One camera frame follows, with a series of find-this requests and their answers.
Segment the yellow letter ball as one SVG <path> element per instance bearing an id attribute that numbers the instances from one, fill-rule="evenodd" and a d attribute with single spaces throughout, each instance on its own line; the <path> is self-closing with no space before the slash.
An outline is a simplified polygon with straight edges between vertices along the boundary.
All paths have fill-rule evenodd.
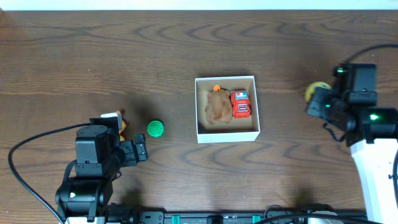
<path id="1" fill-rule="evenodd" d="M 315 93 L 316 88 L 331 89 L 331 86 L 325 82 L 313 82 L 305 90 L 305 102 L 309 103 L 312 95 Z"/>

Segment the brown plush bear toy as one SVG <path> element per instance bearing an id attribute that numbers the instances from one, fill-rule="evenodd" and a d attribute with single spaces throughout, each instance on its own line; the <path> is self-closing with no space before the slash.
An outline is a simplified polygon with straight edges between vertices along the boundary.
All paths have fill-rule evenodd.
<path id="1" fill-rule="evenodd" d="M 210 125 L 216 123 L 230 123 L 233 118 L 233 108 L 230 100 L 230 91 L 215 83 L 213 91 L 207 94 L 205 107 L 206 120 Z"/>

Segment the red toy fire truck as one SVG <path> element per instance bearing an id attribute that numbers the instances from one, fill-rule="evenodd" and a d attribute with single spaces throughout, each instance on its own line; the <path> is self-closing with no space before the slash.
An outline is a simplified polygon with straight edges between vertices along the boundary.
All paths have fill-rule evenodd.
<path id="1" fill-rule="evenodd" d="M 234 90 L 231 92 L 231 106 L 233 108 L 233 118 L 248 118 L 252 114 L 252 109 L 246 90 Z"/>

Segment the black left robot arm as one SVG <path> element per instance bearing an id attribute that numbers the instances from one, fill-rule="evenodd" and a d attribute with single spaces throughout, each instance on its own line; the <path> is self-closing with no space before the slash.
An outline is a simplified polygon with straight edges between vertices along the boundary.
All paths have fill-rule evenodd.
<path id="1" fill-rule="evenodd" d="M 121 169 L 148 158 L 144 134 L 125 140 L 124 128 L 122 116 L 111 113 L 91 118 L 76 132 L 76 160 L 67 165 L 55 195 L 62 223 L 138 223 L 133 209 L 109 203 Z"/>

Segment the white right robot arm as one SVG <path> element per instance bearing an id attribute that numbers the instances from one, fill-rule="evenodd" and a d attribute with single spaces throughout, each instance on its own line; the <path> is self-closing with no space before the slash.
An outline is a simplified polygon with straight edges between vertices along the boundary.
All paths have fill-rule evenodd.
<path id="1" fill-rule="evenodd" d="M 342 131 L 358 170 L 368 220 L 397 223 L 397 109 L 378 106 L 375 64 L 342 63 L 329 86 L 306 90 L 310 116 Z"/>

